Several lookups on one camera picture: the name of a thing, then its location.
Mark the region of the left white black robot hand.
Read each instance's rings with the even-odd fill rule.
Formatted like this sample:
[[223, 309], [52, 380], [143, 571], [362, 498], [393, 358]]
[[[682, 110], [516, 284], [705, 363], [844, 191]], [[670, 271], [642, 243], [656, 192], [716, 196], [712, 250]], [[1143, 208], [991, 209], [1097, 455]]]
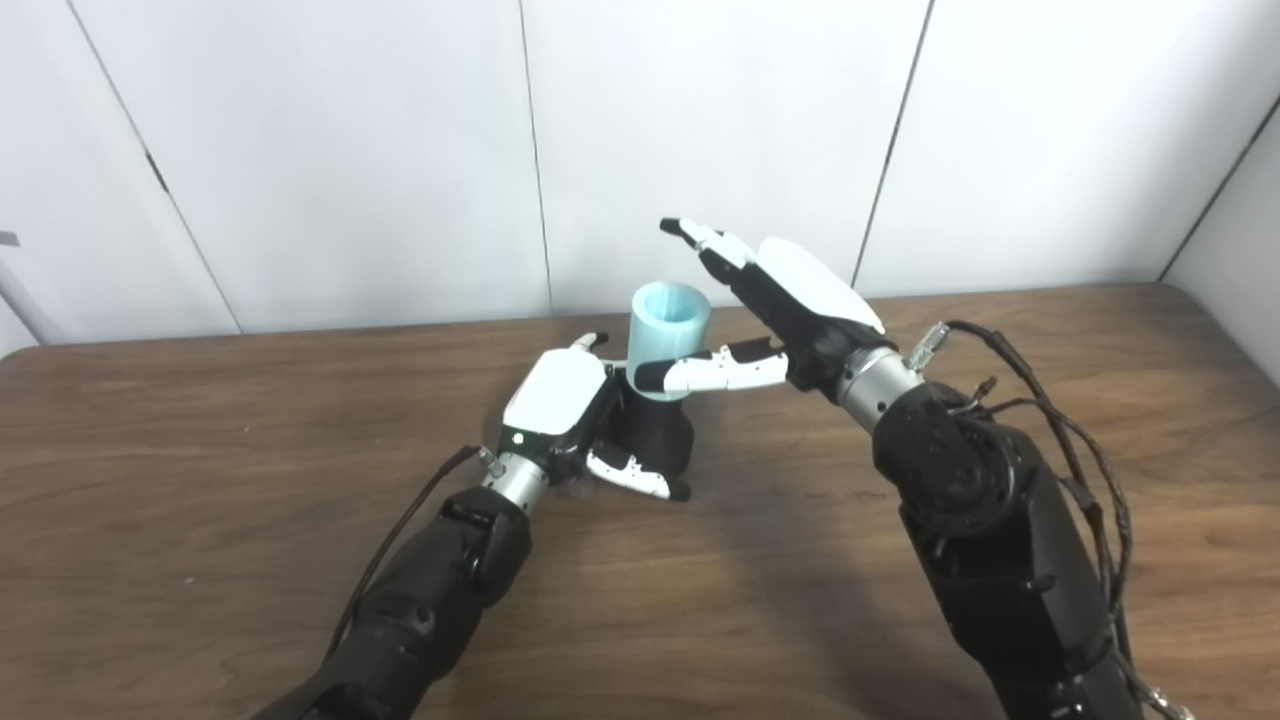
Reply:
[[506, 405], [485, 486], [525, 512], [549, 487], [584, 474], [672, 502], [692, 496], [687, 483], [608, 439], [626, 369], [596, 355], [608, 338], [589, 332], [547, 350]]

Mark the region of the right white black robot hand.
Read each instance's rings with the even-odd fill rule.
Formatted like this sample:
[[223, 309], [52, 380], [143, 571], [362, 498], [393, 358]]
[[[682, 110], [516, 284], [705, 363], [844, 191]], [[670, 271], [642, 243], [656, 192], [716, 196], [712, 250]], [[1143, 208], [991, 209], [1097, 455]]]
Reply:
[[676, 395], [787, 382], [837, 406], [858, 401], [877, 409], [923, 384], [870, 305], [800, 245], [768, 238], [753, 250], [730, 232], [687, 218], [664, 218], [659, 228], [682, 240], [780, 345], [749, 340], [639, 364], [637, 389]]

